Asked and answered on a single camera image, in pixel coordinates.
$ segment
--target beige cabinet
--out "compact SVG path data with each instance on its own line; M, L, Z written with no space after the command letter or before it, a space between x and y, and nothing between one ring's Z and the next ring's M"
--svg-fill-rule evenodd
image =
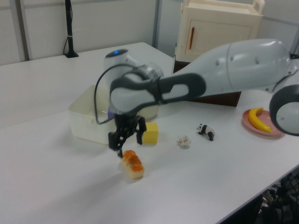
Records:
M192 62L223 44L255 39L263 18L264 0L252 5L216 0L187 0L176 46L176 61Z

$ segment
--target toy banana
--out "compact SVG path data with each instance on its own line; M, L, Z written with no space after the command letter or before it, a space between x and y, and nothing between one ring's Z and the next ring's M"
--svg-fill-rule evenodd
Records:
M262 110L263 107L251 109L248 114L248 119L251 122L251 124L258 130L272 133L271 128L257 117L257 114Z

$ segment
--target white plastic bin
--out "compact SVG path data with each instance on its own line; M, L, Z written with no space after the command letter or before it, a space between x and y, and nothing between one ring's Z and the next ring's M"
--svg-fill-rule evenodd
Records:
M74 136L79 138L108 144L108 133L116 131L116 126L114 119L102 125L97 124L93 103L94 88L95 85L90 86L69 106L71 132ZM97 89L97 111L99 121L104 121L108 118L108 107L108 88L99 85Z

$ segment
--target panda figurine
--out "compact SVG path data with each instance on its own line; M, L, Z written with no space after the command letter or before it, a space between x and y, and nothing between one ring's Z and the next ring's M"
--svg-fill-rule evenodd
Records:
M215 131L213 128L209 127L208 125L200 124L197 128L198 134L207 134L210 138L210 141L213 141L213 137L215 136Z

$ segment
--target yellow sponge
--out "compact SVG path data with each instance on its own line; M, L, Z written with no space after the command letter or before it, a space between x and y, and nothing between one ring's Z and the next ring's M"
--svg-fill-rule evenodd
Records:
M142 143L157 143L158 142L158 125L157 123L146 122L147 131L143 133Z

